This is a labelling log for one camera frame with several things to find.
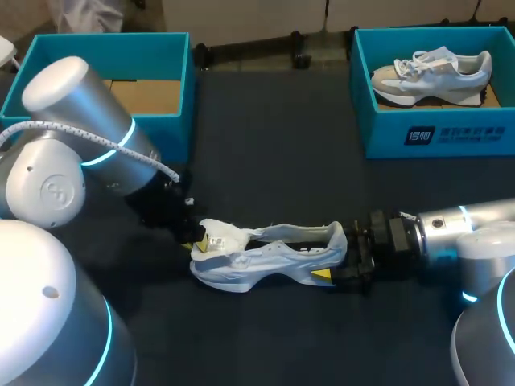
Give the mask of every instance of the white cable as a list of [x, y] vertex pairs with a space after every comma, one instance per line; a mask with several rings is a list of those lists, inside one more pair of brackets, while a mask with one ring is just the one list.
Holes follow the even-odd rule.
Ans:
[[3, 130], [3, 132], [0, 134], [0, 148], [7, 141], [7, 139], [9, 139], [9, 137], [11, 137], [12, 135], [14, 135], [20, 131], [24, 131], [24, 130], [36, 130], [36, 129], [60, 131], [62, 133], [68, 133], [71, 135], [75, 135], [76, 137], [83, 138], [90, 142], [95, 142], [98, 145], [102, 145], [109, 149], [119, 151], [120, 153], [126, 155], [127, 157], [134, 158], [134, 159], [138, 160], [139, 162], [146, 163], [147, 165], [150, 165], [150, 166], [154, 167], [155, 169], [162, 171], [165, 175], [170, 177], [170, 179], [174, 183], [179, 182], [179, 175], [177, 173], [175, 173], [169, 167], [163, 165], [161, 162], [158, 162], [150, 157], [147, 157], [146, 155], [137, 153], [131, 149], [127, 149], [126, 147], [120, 146], [117, 143], [111, 142], [110, 140], [100, 137], [96, 134], [90, 133], [90, 132], [82, 130], [82, 129], [78, 129], [78, 128], [70, 126], [70, 125], [63, 125], [63, 124], [55, 123], [55, 122], [24, 121], [24, 122], [15, 123], [14, 125]]
[[10, 61], [12, 62], [12, 64], [14, 64], [16, 69], [19, 70], [19, 62], [16, 60], [16, 58], [12, 58]]

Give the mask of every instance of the blue cardboard box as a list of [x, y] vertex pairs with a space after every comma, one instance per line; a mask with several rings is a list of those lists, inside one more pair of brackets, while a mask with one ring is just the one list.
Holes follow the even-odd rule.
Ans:
[[164, 162], [187, 161], [196, 88], [187, 33], [36, 36], [0, 112], [4, 128], [30, 119], [22, 105], [22, 93], [31, 79], [49, 64], [71, 55], [86, 60], [106, 80], [179, 80], [176, 113], [133, 117], [159, 148]]
[[[458, 55], [490, 52], [500, 107], [380, 109], [369, 74], [441, 46]], [[367, 158], [515, 154], [515, 40], [505, 27], [357, 30], [350, 91]]]

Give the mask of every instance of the shoe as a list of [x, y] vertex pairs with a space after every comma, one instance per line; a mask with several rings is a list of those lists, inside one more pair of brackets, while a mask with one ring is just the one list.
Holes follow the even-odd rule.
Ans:
[[323, 285], [311, 271], [339, 265], [347, 252], [340, 223], [305, 228], [274, 225], [239, 229], [218, 220], [200, 222], [209, 234], [208, 249], [192, 250], [190, 270], [204, 284], [229, 292], [247, 292], [262, 278], [281, 273], [304, 285]]
[[460, 56], [441, 47], [379, 68], [371, 83], [378, 95], [396, 105], [412, 106], [425, 97], [437, 97], [455, 105], [479, 106], [491, 75], [492, 57], [487, 51]]

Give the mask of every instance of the shoe insole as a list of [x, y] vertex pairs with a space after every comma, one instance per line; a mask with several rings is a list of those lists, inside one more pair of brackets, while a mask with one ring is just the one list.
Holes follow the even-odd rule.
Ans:
[[[250, 249], [258, 249], [265, 245], [268, 245], [270, 243], [259, 241], [259, 240], [251, 240], [245, 247], [245, 251], [248, 251]], [[292, 248], [294, 251], [299, 252], [309, 252], [313, 248], [317, 249], [325, 249], [328, 247], [328, 243], [323, 241], [307, 241], [307, 242], [300, 242], [300, 243], [286, 243], [286, 245], [290, 248]]]

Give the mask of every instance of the shoe upper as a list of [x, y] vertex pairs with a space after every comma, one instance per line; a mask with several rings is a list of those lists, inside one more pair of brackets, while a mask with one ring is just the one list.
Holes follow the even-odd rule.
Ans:
[[395, 60], [377, 69], [372, 86], [381, 92], [416, 97], [428, 92], [481, 90], [492, 74], [492, 57], [487, 51], [477, 56], [456, 55], [445, 47], [415, 52], [412, 60]]
[[[210, 240], [220, 239], [219, 226], [223, 229], [222, 232], [228, 229], [226, 227], [228, 224], [225, 223], [211, 222], [203, 225], [206, 227]], [[242, 275], [252, 273], [281, 273], [284, 269], [316, 270], [326, 268], [328, 265], [339, 264], [347, 252], [347, 238], [341, 224], [337, 222], [326, 227], [314, 228], [289, 224], [255, 230], [234, 227], [231, 232], [238, 240], [244, 241], [239, 244], [239, 250], [232, 248], [236, 243], [230, 241], [227, 243], [231, 245], [230, 249], [219, 249], [208, 259], [199, 256], [200, 250], [192, 251], [192, 271], [195, 270], [195, 275], [216, 280], [216, 277], [238, 279]], [[267, 244], [260, 248], [245, 250], [245, 246], [250, 240], [258, 240]], [[327, 247], [313, 248], [310, 251], [296, 251], [287, 245], [287, 243], [318, 241], [327, 242]]]

